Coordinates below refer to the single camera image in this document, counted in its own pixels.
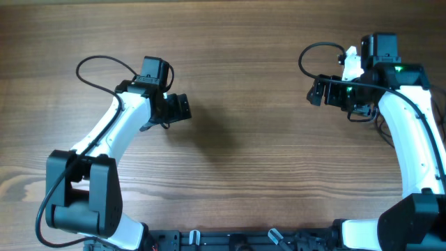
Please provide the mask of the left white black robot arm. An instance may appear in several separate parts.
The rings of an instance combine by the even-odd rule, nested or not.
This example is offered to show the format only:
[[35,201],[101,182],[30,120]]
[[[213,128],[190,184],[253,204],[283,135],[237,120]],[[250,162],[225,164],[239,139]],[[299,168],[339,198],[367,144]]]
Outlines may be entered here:
[[88,249],[158,250],[142,222],[123,212],[118,163],[138,132],[169,129],[192,117],[187,96],[170,94],[174,68],[145,56],[141,72],[108,90],[113,100],[90,133],[46,162],[46,195],[38,209],[36,238],[50,248],[85,243]]

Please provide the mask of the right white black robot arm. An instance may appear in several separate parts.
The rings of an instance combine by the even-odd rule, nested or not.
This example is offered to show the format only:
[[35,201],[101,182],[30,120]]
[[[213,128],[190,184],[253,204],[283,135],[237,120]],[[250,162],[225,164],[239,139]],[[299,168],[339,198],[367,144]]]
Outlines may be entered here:
[[444,250],[445,147],[433,115],[431,85],[422,65],[403,63],[397,36],[373,33],[342,49],[342,75],[316,75],[307,94],[354,123],[386,122],[397,154],[402,198],[372,220],[335,220],[326,250]]

